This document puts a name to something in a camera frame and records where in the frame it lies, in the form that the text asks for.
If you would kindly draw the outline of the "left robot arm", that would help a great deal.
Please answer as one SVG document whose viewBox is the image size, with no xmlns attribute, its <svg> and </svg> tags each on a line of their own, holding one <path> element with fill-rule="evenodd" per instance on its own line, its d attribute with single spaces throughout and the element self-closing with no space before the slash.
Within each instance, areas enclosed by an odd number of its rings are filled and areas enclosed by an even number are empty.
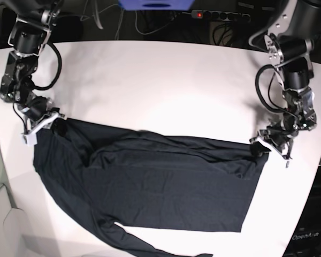
<svg viewBox="0 0 321 257">
<path fill-rule="evenodd" d="M 310 53 L 314 50 L 314 36 L 321 30 L 321 1 L 282 1 L 279 10 L 266 27 L 253 34 L 248 43 L 261 37 L 270 64 L 262 66 L 255 76 L 255 88 L 261 104 L 281 120 L 271 122 L 250 139 L 251 144 L 262 145 L 277 152 L 288 164 L 294 139 L 301 131 L 311 131 L 317 125 L 314 111 L 314 93 L 309 82 L 314 78 Z M 287 106 L 279 107 L 265 100 L 260 90 L 260 77 L 266 70 L 274 72 L 282 87 Z"/>
</svg>

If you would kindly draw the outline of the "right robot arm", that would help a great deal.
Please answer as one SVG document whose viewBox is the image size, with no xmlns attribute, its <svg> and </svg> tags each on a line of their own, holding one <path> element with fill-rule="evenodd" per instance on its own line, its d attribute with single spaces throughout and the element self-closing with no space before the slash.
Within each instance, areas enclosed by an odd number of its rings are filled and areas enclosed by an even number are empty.
<svg viewBox="0 0 321 257">
<path fill-rule="evenodd" d="M 5 72 L 2 76 L 0 99 L 13 105 L 14 112 L 22 120 L 22 139 L 28 146 L 37 144 L 37 133 L 49 129 L 54 121 L 65 116 L 52 101 L 37 96 L 36 90 L 51 89 L 62 70 L 62 58 L 55 45 L 50 42 L 56 26 L 62 1 L 0 1 L 0 4 L 16 14 L 16 21 L 8 38 L 9 52 Z M 32 81 L 38 68 L 39 56 L 49 46 L 57 57 L 56 75 L 48 86 L 40 87 Z"/>
</svg>

